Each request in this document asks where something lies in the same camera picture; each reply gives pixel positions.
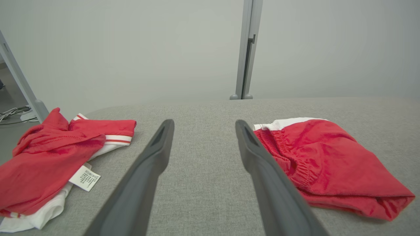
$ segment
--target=folded red garment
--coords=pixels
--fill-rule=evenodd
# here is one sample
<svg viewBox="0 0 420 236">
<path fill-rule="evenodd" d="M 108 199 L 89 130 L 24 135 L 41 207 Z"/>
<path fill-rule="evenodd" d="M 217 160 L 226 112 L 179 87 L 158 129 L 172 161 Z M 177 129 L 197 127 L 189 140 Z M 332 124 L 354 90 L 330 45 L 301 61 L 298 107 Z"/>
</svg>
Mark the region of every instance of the folded red garment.
<svg viewBox="0 0 420 236">
<path fill-rule="evenodd" d="M 105 142 L 131 140 L 136 121 L 68 121 L 60 109 L 31 127 L 0 166 L 0 215 L 31 215 L 51 200 Z"/>
<path fill-rule="evenodd" d="M 375 154 L 333 122 L 293 118 L 254 129 L 312 206 L 391 221 L 415 197 Z"/>
</svg>

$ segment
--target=white wall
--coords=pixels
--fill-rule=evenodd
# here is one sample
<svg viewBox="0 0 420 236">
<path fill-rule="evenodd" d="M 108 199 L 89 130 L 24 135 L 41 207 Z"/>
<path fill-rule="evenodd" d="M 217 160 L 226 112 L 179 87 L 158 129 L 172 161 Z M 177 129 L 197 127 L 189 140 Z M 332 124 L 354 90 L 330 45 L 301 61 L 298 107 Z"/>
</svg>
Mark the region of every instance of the white wall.
<svg viewBox="0 0 420 236">
<path fill-rule="evenodd" d="M 66 118 L 114 105 L 227 100 L 243 0 L 1 0 L 34 94 Z"/>
<path fill-rule="evenodd" d="M 249 93 L 420 97 L 420 1 L 264 0 Z"/>
</svg>

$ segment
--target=gray fabric surface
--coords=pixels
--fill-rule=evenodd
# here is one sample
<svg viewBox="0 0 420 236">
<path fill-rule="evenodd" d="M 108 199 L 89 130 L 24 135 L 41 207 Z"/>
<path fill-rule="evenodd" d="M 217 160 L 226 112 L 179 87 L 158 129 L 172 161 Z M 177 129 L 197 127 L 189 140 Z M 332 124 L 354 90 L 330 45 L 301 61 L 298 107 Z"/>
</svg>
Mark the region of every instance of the gray fabric surface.
<svg viewBox="0 0 420 236">
<path fill-rule="evenodd" d="M 420 102 L 386 98 L 300 98 L 134 105 L 86 114 L 90 119 L 134 119 L 130 146 L 90 163 L 101 179 L 91 192 L 74 187 L 62 215 L 42 231 L 14 235 L 82 235 L 161 122 L 175 121 L 171 157 L 159 177 L 148 235 L 264 235 L 249 174 L 239 156 L 234 124 L 293 117 L 337 123 L 377 155 L 415 195 L 420 194 Z M 313 208 L 331 235 L 418 235 L 414 200 L 393 222 Z"/>
</svg>

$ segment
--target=care label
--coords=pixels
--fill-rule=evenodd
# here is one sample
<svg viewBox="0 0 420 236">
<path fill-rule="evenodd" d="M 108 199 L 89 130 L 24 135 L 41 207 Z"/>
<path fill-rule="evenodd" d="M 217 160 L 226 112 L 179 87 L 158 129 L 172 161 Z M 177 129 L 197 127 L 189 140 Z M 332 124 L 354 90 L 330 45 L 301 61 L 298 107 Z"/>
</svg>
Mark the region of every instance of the care label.
<svg viewBox="0 0 420 236">
<path fill-rule="evenodd" d="M 70 178 L 69 182 L 81 187 L 83 190 L 90 191 L 98 182 L 101 176 L 82 165 L 78 171 Z"/>
</svg>

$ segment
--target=black cable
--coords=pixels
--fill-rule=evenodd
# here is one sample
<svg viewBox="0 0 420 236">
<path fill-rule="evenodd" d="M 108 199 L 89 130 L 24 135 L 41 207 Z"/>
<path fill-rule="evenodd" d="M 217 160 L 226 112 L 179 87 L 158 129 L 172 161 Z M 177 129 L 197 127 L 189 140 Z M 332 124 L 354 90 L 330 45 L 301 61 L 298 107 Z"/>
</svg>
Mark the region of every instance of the black cable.
<svg viewBox="0 0 420 236">
<path fill-rule="evenodd" d="M 7 123 L 7 124 L 0 124 L 0 126 L 19 124 L 19 123 L 22 123 L 22 122 L 25 122 L 25 121 L 19 121 L 19 122 L 14 122 L 14 123 Z"/>
</svg>

